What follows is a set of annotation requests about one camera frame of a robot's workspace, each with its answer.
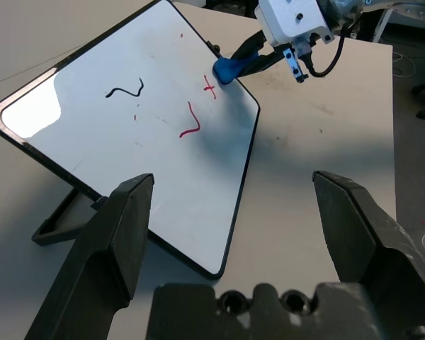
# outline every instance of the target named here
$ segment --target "screw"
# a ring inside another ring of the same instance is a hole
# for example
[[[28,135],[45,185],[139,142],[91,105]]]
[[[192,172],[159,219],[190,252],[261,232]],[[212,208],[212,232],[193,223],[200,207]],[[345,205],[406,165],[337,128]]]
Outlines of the screw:
[[[409,340],[424,340],[425,326],[417,326],[415,328],[408,329],[404,335],[406,335]]]

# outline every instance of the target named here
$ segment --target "red plus sign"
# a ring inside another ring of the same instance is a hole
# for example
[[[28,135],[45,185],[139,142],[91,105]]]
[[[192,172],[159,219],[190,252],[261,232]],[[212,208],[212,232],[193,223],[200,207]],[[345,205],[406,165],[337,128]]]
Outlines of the red plus sign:
[[[204,91],[211,90],[212,94],[214,95],[214,99],[216,99],[215,92],[214,92],[214,88],[215,88],[215,86],[211,86],[211,85],[210,85],[210,82],[208,81],[208,78],[206,78],[206,76],[205,76],[205,80],[206,80],[206,84],[207,84],[208,86],[206,86],[203,90],[204,90]]]

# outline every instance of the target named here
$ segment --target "whiteboard frame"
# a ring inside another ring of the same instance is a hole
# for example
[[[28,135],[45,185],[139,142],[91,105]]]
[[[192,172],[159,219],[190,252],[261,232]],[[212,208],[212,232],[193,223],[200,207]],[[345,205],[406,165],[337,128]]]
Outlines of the whiteboard frame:
[[[114,32],[120,30],[123,26],[128,24],[130,21],[137,18],[140,14],[144,13],[151,7],[153,7],[155,4],[158,4],[161,1],[167,1],[167,0],[153,0],[152,2],[148,3],[146,6],[142,7],[132,15],[128,16],[126,19],[118,23],[117,25],[113,26],[111,29],[107,30],[97,38],[93,39],[91,42],[85,44],[83,47],[80,47],[76,52],[72,53],[70,56],[63,59],[61,62],[58,62],[55,66],[48,69],[46,72],[42,73],[40,76],[35,78],[34,80],[28,82],[26,85],[22,86],[20,89],[12,93],[10,96],[6,97],[2,101],[0,101],[0,136],[2,136],[5,140],[10,142],[12,145],[20,149],[22,152],[36,160],[38,163],[42,164],[45,168],[49,169],[51,172],[53,172],[55,175],[60,177],[63,181],[67,182],[69,185],[71,185],[73,188],[77,189],[80,193],[84,194],[88,198],[92,199],[93,201],[97,201],[102,195],[100,195],[97,191],[92,189],[92,187],[88,186],[83,181],[80,181],[77,177],[71,175],[67,170],[63,169],[59,164],[55,163],[51,158],[47,157],[45,154],[40,152],[38,149],[34,148],[31,144],[26,142],[23,138],[19,137],[16,133],[8,129],[5,124],[3,123],[3,120],[1,119],[1,113],[3,110],[5,110],[8,106],[16,102],[17,100],[24,97],[26,94],[28,94],[33,89],[37,88],[39,85],[41,85],[44,81],[49,79],[54,74],[58,73],[61,69],[66,67],[68,64],[73,62],[75,59],[81,57],[85,52],[89,51],[91,48],[99,44],[101,41],[105,40],[110,35],[114,34]],[[197,36],[205,43],[205,46],[209,48],[211,53],[213,53],[217,58],[220,57],[220,53],[216,51],[213,47],[213,45],[210,42],[206,42],[203,37],[197,32],[197,30],[187,21],[187,19],[183,16],[183,14],[173,5],[173,3],[169,2],[176,12],[182,17],[182,19],[187,22],[187,24],[191,27],[191,29],[197,34]],[[161,237],[159,237],[157,234],[152,232],[151,230],[148,230],[148,237],[151,239],[154,243],[159,245],[161,248],[164,248],[167,250],[170,254],[187,264],[189,267],[191,267],[194,271],[199,272],[202,276],[205,276],[206,278],[210,280],[218,280],[220,277],[222,277],[224,271],[225,271],[225,265],[227,263],[227,257],[230,250],[230,244],[232,241],[232,235],[234,231],[234,224],[236,222],[237,213],[239,209],[239,204],[241,202],[241,196],[242,196],[242,190],[244,187],[244,182],[247,174],[247,168],[249,166],[249,160],[251,156],[251,150],[254,144],[254,138],[256,133],[256,127],[258,125],[259,116],[260,116],[260,105],[259,102],[255,99],[254,96],[249,92],[249,90],[242,84],[240,80],[237,79],[239,84],[242,86],[242,88],[251,96],[253,100],[255,100],[255,103],[257,104],[258,110],[256,113],[256,119],[254,123],[254,129],[252,131],[251,140],[249,143],[249,150],[247,152],[246,157],[246,163],[244,165],[244,170],[242,173],[242,179],[241,184],[239,187],[239,192],[237,196],[237,202],[234,208],[234,214],[230,225],[230,231],[227,238],[227,244],[225,246],[225,252],[224,256],[222,258],[222,263],[220,266],[220,270],[217,273],[211,273],[207,271],[205,268],[200,266],[198,263],[196,263],[193,259],[187,257],[182,252],[180,252],[178,249],[176,249],[171,244],[165,242]]]

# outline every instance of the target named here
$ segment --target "red squiggle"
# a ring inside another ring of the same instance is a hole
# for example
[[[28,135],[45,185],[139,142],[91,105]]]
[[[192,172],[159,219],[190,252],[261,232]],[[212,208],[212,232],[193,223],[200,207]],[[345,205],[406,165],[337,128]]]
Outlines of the red squiggle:
[[[198,119],[197,119],[197,117],[196,117],[195,113],[194,113],[194,112],[193,112],[193,110],[192,110],[191,102],[190,102],[190,101],[188,101],[188,102],[187,102],[187,104],[189,104],[189,110],[191,110],[191,113],[192,113],[193,119],[195,119],[195,121],[197,122],[198,127],[196,127],[195,129],[186,130],[186,131],[182,132],[182,133],[179,135],[179,137],[180,137],[180,138],[182,138],[184,135],[187,135],[188,133],[192,133],[192,132],[200,131],[200,128],[201,128],[201,126],[200,126],[200,122],[198,121]]]
[[[208,81],[208,78],[206,78],[206,76],[204,76],[204,77],[205,77],[205,80],[206,80],[206,84],[207,84],[208,86],[206,86],[203,90],[204,90],[204,91],[211,90],[212,94],[214,95],[214,99],[216,99],[215,92],[214,92],[214,88],[215,88],[215,86],[211,86],[211,85],[210,85],[210,82]]]

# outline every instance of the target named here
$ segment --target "blue eraser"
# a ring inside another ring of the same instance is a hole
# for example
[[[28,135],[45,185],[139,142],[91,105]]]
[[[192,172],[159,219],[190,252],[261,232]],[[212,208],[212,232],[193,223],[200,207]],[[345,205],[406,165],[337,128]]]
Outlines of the blue eraser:
[[[222,84],[229,84],[239,76],[239,73],[250,63],[258,57],[258,52],[255,52],[246,59],[227,59],[224,57],[219,58],[212,66],[215,76]]]

